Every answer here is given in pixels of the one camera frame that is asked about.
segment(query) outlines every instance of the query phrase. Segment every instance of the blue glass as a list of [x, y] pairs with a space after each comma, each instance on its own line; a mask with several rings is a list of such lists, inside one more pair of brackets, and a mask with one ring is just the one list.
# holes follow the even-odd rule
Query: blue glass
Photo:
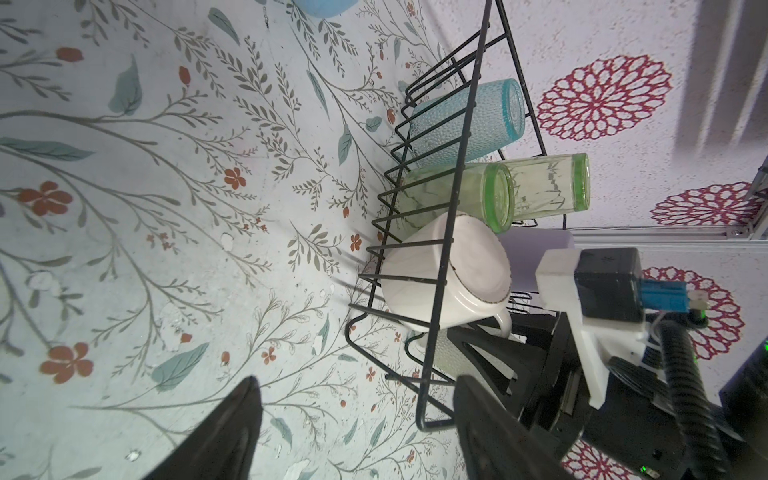
[[[453, 95], [410, 123], [411, 138], [428, 130], [452, 114], [467, 106], [469, 88]], [[417, 105], [413, 115], [423, 111], [440, 98], [435, 98]], [[505, 147], [522, 137], [525, 132], [525, 100], [520, 84], [512, 78], [492, 81], [478, 85], [475, 97], [475, 110], [472, 113], [472, 136], [467, 144], [466, 161], [472, 161]], [[450, 122], [436, 128], [427, 135], [411, 143], [413, 154], [408, 158], [425, 154], [445, 142], [459, 138], [464, 127], [464, 115], [459, 115]], [[446, 147], [416, 162], [418, 167], [455, 164], [458, 157], [458, 143]]]
[[357, 0], [293, 0], [302, 12], [315, 18], [335, 17], [357, 3]]

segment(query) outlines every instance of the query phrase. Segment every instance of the black wire dish rack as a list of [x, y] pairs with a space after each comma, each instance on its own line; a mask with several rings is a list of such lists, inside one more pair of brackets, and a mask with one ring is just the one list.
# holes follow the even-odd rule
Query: black wire dish rack
[[[488, 27], [490, 25], [489, 21], [491, 17], [492, 4], [494, 3], [496, 4], [496, 10], [498, 12], [498, 20], [501, 22], [503, 33], [498, 37], [493, 38], [491, 41], [486, 42]], [[372, 284], [370, 294], [369, 294], [369, 300], [368, 300], [367, 306], [350, 304], [352, 308], [358, 311], [361, 311], [362, 315], [351, 319], [346, 324], [346, 329], [345, 329], [345, 337], [346, 337], [347, 343], [352, 348], [354, 348], [357, 352], [359, 352], [361, 355], [365, 356], [368, 360], [370, 360], [373, 364], [377, 365], [380, 369], [387, 372], [387, 375], [386, 375], [387, 379], [400, 381], [407, 388], [418, 393], [418, 402], [416, 403], [416, 412], [415, 412], [415, 423], [416, 423], [416, 426], [423, 432], [446, 429], [455, 424], [453, 411], [449, 407], [444, 405], [442, 402], [437, 400], [435, 397], [429, 394], [430, 385], [453, 385], [454, 380], [442, 374], [441, 372], [435, 371], [433, 369], [432, 363], [435, 357], [435, 345], [437, 343], [440, 313], [441, 313], [443, 296], [445, 292], [445, 284], [446, 284], [445, 279], [448, 273], [449, 257], [451, 254], [451, 244], [453, 241], [453, 228], [454, 228], [454, 222], [456, 218], [456, 212], [458, 210], [458, 192], [462, 183], [462, 173], [464, 171], [464, 166], [465, 166], [467, 143], [471, 135], [472, 111], [475, 107], [475, 96], [477, 94], [478, 83], [481, 76], [480, 68], [482, 65], [483, 53], [485, 52], [486, 49], [504, 40], [506, 40], [506, 44], [509, 47], [509, 51], [511, 52], [512, 60], [515, 63], [515, 70], [517, 71], [518, 81], [520, 83], [523, 95], [525, 97], [525, 105], [526, 105], [525, 117], [530, 119], [533, 130], [536, 134], [536, 139], [538, 140], [538, 146], [541, 149], [541, 153], [538, 156], [547, 154], [546, 148], [544, 146], [544, 141], [541, 138], [541, 131], [539, 130], [538, 122], [536, 121], [536, 116], [533, 113], [534, 109], [533, 109], [533, 104], [531, 102], [531, 95], [528, 93], [528, 87], [525, 83], [525, 78], [523, 77], [523, 72], [522, 72], [522, 68], [518, 58], [518, 53], [517, 53], [517, 50], [515, 49], [515, 42], [512, 39], [512, 33], [509, 27], [509, 21], [507, 19], [504, 3], [502, 0], [486, 0], [485, 10], [483, 11], [481, 25], [482, 27], [480, 28], [480, 30], [478, 30], [465, 42], [459, 45], [457, 49], [452, 51], [450, 54], [446, 55], [445, 58], [443, 58], [437, 65], [430, 68], [425, 74], [423, 74], [421, 77], [416, 79], [416, 81], [410, 84], [410, 86], [408, 86], [406, 89], [406, 100], [405, 100], [405, 104], [401, 109], [401, 113], [406, 120], [403, 121], [401, 124], [397, 125], [397, 127], [395, 128], [395, 132], [402, 140], [402, 143], [399, 144], [394, 149], [392, 149], [392, 152], [391, 152], [392, 158], [396, 161], [397, 166], [387, 170], [384, 173], [384, 176], [392, 184], [392, 189], [385, 191], [378, 196], [379, 200], [381, 200], [381, 202], [386, 207], [389, 208], [389, 214], [385, 217], [377, 218], [372, 222], [373, 225], [379, 230], [381, 230], [383, 234], [381, 245], [377, 247], [367, 248], [367, 250], [372, 255], [378, 257], [379, 261], [377, 262], [374, 273], [361, 273], [359, 275], [359, 278], [366, 280]], [[478, 43], [477, 49], [472, 53], [457, 60], [455, 56], [462, 49], [466, 48], [468, 45], [470, 45], [474, 41]], [[473, 62], [474, 64], [472, 69], [472, 79], [468, 81], [462, 73], [462, 68], [464, 68], [465, 66], [468, 66]], [[448, 84], [449, 79], [451, 79], [451, 77], [453, 77], [454, 75], [458, 77], [460, 82], [458, 83], [458, 86], [454, 88], [453, 91], [443, 96], [442, 99], [432, 103], [427, 108], [420, 111], [418, 114], [414, 115], [413, 117], [410, 117], [406, 113], [406, 110], [412, 111], [412, 109], [417, 105], [417, 102], [419, 102], [419, 100], [424, 98], [431, 91], [434, 91], [436, 88], [439, 88], [443, 85]], [[452, 114], [446, 119], [435, 124], [431, 128], [423, 131], [418, 136], [414, 138], [410, 137], [410, 134], [408, 133], [408, 129], [409, 129], [409, 123], [411, 120], [413, 120], [413, 118], [416, 118], [419, 115], [424, 114], [425, 112], [431, 110], [436, 105], [442, 103], [446, 99], [459, 93], [461, 90], [464, 90], [465, 88], [469, 89], [467, 106], [465, 108], [461, 109], [460, 111], [457, 111], [456, 113]], [[428, 134], [429, 132], [434, 131], [436, 128], [441, 127], [443, 124], [446, 124], [449, 121], [461, 115], [465, 115], [461, 137], [457, 137], [457, 138], [454, 138], [453, 140], [447, 141], [444, 144], [440, 145], [439, 147], [434, 148], [430, 151], [427, 151], [424, 154], [420, 154], [413, 158], [408, 158], [408, 154], [412, 153], [411, 143], [414, 140], [417, 140], [418, 138]], [[405, 131], [406, 136], [403, 136], [403, 133], [401, 133], [401, 130]], [[428, 157], [429, 155], [437, 151], [440, 151], [444, 148], [450, 147], [451, 145], [454, 145], [457, 143], [458, 143], [458, 158], [456, 161], [455, 168], [449, 169], [447, 171], [443, 171], [436, 175], [432, 175], [431, 177], [421, 179], [420, 181], [416, 181], [415, 183], [401, 186], [400, 180], [403, 178], [404, 171], [410, 171], [409, 165], [413, 164], [416, 161], [421, 160], [424, 157]], [[504, 154], [501, 150], [498, 151], [498, 154], [502, 158], [502, 160], [505, 159]], [[454, 178], [453, 178], [453, 185], [452, 185], [451, 200], [448, 203], [432, 205], [431, 207], [425, 207], [425, 208], [420, 208], [418, 210], [411, 210], [406, 212], [400, 212], [396, 209], [395, 205], [396, 205], [397, 195], [399, 192], [407, 188], [414, 187], [416, 185], [425, 183], [427, 181], [434, 180], [439, 177], [444, 177], [450, 174], [454, 174]], [[387, 201], [386, 198], [390, 195], [392, 196], [392, 198], [391, 200]], [[393, 221], [396, 221], [398, 219], [403, 219], [409, 215], [421, 214], [431, 210], [439, 210], [439, 209], [445, 209], [445, 208], [448, 208], [448, 219], [445, 225], [444, 237], [440, 240], [428, 240], [428, 241], [422, 241], [422, 242], [404, 243], [403, 239], [396, 237], [390, 231], [390, 227], [392, 226]], [[536, 223], [525, 225], [525, 226], [534, 227], [536, 226]], [[390, 239], [394, 240], [394, 243], [387, 244], [387, 242]], [[385, 253], [387, 250], [392, 248], [408, 248], [408, 247], [418, 247], [418, 246], [424, 246], [424, 245], [442, 245], [442, 254], [440, 257], [438, 276], [436, 279], [425, 279], [425, 278], [415, 279], [415, 278], [400, 277], [400, 276], [382, 275], [380, 273], [382, 261], [385, 258]], [[435, 285], [435, 298], [432, 304], [432, 317], [430, 319], [430, 322], [427, 323], [427, 322], [423, 322], [421, 320], [409, 318], [406, 316], [396, 315], [391, 312], [385, 312], [382, 310], [374, 309], [373, 302], [376, 294], [376, 287], [381, 286], [379, 284], [379, 280], [381, 279], [398, 280], [398, 281], [416, 281], [416, 282], [430, 283]], [[527, 293], [517, 293], [512, 296], [511, 301], [513, 301], [515, 297], [517, 297], [518, 300], [531, 299], [531, 296], [528, 295]], [[512, 311], [518, 312], [518, 313], [526, 313], [525, 310], [520, 310], [519, 308], [517, 309], [512, 308]], [[406, 354], [408, 355], [408, 357], [413, 359], [417, 363], [422, 364], [422, 372], [421, 372], [420, 379], [412, 378], [409, 376], [403, 376], [395, 372], [392, 368], [390, 368], [384, 362], [377, 359], [372, 353], [366, 351], [363, 347], [356, 344], [350, 338], [352, 326], [355, 323], [358, 323], [359, 321], [365, 319], [368, 315], [374, 315], [384, 319], [393, 320], [395, 322], [400, 322], [404, 325], [413, 324], [413, 325], [424, 326], [429, 328], [429, 332], [426, 333], [427, 343], [426, 343], [425, 356], [423, 361], [420, 361], [417, 358], [415, 358], [408, 350], [408, 346], [414, 339], [420, 338], [424, 334], [422, 334], [421, 336], [412, 337], [411, 339], [408, 339], [406, 341]], [[433, 373], [435, 373], [438, 376], [441, 376], [443, 380], [433, 379], [432, 378]], [[436, 419], [436, 420], [427, 419], [426, 418], [427, 404], [431, 404], [435, 406], [437, 410], [447, 415], [448, 418]]]

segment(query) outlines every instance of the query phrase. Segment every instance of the white mug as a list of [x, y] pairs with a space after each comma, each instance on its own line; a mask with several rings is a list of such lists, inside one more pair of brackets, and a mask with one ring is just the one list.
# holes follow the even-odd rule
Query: white mug
[[[445, 213], [435, 218], [406, 242], [442, 239]], [[394, 248], [386, 251], [383, 275], [415, 276], [436, 279], [442, 245]], [[456, 215], [451, 246], [450, 268], [440, 313], [440, 328], [463, 325], [493, 316], [501, 337], [507, 338], [512, 321], [507, 311], [511, 273], [507, 253], [501, 242], [482, 220], [463, 212]], [[436, 285], [403, 280], [379, 280], [384, 300], [398, 315], [429, 323]], [[407, 324], [419, 332], [427, 327]]]

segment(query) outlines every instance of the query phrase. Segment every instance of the red flower pattern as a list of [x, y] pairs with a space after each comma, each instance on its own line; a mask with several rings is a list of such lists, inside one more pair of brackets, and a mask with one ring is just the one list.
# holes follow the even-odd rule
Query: red flower pattern
[[16, 198], [25, 204], [34, 202], [32, 211], [40, 217], [49, 213], [54, 215], [66, 214], [68, 208], [65, 204], [71, 204], [73, 200], [70, 194], [59, 190], [58, 184], [50, 180], [40, 184], [40, 191], [25, 188], [18, 193]]
[[574, 443], [560, 465], [579, 479], [641, 480], [623, 465], [581, 440]]
[[744, 198], [747, 182], [710, 185], [667, 197], [650, 211], [661, 225], [746, 225], [765, 200]]
[[360, 239], [360, 235], [356, 233], [355, 235], [352, 235], [352, 244], [349, 246], [351, 251], [360, 250], [360, 245], [362, 245], [362, 240]]
[[269, 352], [262, 352], [261, 358], [264, 359], [264, 365], [269, 365], [270, 362], [277, 360], [277, 355], [274, 355], [275, 347], [271, 346]]
[[696, 355], [700, 359], [711, 359], [720, 353], [727, 353], [730, 346], [741, 339], [741, 307], [733, 301], [731, 292], [691, 270], [674, 266], [651, 267], [643, 270], [646, 278], [687, 282], [689, 290], [703, 290], [709, 296], [707, 317], [710, 324], [706, 329], [690, 332]]
[[647, 55], [596, 60], [554, 83], [538, 105], [541, 127], [560, 138], [615, 135], [650, 117], [672, 89], [664, 63]]
[[239, 187], [245, 187], [245, 179], [240, 176], [239, 168], [227, 168], [224, 171], [224, 174], [227, 175], [224, 178], [224, 182], [228, 183], [233, 190], [237, 190]]
[[190, 71], [187, 70], [187, 67], [179, 67], [179, 80], [186, 86], [190, 86], [192, 78], [190, 77]]
[[75, 63], [83, 59], [83, 52], [77, 48], [61, 47], [56, 50], [56, 58], [63, 61], [69, 61]]
[[40, 364], [40, 373], [53, 375], [53, 382], [58, 384], [67, 382], [75, 372], [79, 376], [89, 376], [94, 371], [94, 363], [83, 359], [87, 354], [87, 343], [75, 343], [74, 351], [68, 346], [55, 346], [48, 351], [50, 360]]

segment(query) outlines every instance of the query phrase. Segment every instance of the table surface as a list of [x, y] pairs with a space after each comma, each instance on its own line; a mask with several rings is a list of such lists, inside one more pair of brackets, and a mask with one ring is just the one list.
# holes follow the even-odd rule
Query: table surface
[[[140, 478], [255, 375], [253, 478], [463, 478], [342, 333], [402, 89], [443, 55], [419, 2], [0, 12], [0, 476]], [[406, 335], [353, 332], [418, 373]]]

